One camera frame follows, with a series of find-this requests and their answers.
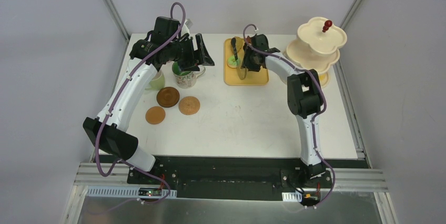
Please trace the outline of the metal tongs with black tips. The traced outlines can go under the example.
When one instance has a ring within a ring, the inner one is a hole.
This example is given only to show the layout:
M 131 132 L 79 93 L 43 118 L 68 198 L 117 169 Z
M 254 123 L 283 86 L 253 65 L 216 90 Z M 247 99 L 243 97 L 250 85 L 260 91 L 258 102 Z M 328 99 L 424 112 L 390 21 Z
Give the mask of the metal tongs with black tips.
M 236 36 L 230 40 L 231 49 L 233 52 L 233 60 L 231 61 L 231 66 L 237 70 L 237 75 L 241 80 L 244 80 L 247 75 L 247 70 L 242 68 L 243 55 L 239 55 L 242 52 L 245 42 L 242 38 Z

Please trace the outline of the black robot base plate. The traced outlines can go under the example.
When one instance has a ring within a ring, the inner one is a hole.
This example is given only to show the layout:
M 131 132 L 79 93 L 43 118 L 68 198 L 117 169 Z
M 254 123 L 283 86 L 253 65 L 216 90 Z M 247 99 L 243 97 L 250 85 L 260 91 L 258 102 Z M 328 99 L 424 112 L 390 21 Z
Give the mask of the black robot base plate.
M 281 201 L 282 193 L 329 189 L 332 175 L 306 175 L 298 158 L 156 156 L 150 174 L 178 198 Z

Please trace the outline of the green frosted donut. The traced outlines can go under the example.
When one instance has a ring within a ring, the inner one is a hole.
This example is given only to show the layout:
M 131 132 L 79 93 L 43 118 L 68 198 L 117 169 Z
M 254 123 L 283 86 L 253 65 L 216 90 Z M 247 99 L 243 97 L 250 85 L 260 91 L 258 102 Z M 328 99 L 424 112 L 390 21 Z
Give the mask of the green frosted donut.
M 229 56 L 226 63 L 230 68 L 238 68 L 241 65 L 240 58 L 236 55 Z

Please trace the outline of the yellow cream tart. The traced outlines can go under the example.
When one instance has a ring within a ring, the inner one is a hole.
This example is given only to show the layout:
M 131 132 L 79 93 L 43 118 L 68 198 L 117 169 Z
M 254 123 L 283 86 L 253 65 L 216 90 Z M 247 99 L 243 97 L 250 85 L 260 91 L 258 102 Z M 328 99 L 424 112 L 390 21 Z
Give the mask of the yellow cream tart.
M 328 74 L 327 74 L 327 73 L 325 73 L 325 74 L 319 74 L 319 75 L 318 75 L 318 78 L 319 78 L 319 81 L 320 81 L 320 82 L 326 81 L 326 80 L 328 79 Z

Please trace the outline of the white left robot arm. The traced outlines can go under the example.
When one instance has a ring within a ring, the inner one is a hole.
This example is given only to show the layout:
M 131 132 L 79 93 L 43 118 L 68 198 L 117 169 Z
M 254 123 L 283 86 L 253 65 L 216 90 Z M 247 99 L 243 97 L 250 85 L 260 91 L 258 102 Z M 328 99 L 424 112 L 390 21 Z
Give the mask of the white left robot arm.
M 86 117 L 83 128 L 97 150 L 141 169 L 147 184 L 160 179 L 155 157 L 139 146 L 138 138 L 127 133 L 133 112 L 148 84 L 168 62 L 181 70 L 198 71 L 201 65 L 214 66 L 201 33 L 191 36 L 180 21 L 157 17 L 146 38 L 135 42 L 126 71 L 104 108 L 94 118 Z

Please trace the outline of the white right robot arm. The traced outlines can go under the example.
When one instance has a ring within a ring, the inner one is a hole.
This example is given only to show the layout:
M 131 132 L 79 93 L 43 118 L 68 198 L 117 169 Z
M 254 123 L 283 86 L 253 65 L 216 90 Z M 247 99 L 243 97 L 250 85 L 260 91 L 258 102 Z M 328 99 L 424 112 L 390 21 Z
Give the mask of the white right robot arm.
M 298 122 L 303 169 L 299 171 L 299 182 L 312 187 L 319 181 L 320 174 L 326 171 L 320 153 L 319 118 L 324 112 L 326 100 L 321 91 L 318 74 L 315 70 L 297 67 L 285 58 L 280 50 L 270 48 L 264 34 L 253 35 L 244 45 L 242 68 L 250 72 L 261 68 L 276 73 L 287 83 L 287 104 Z

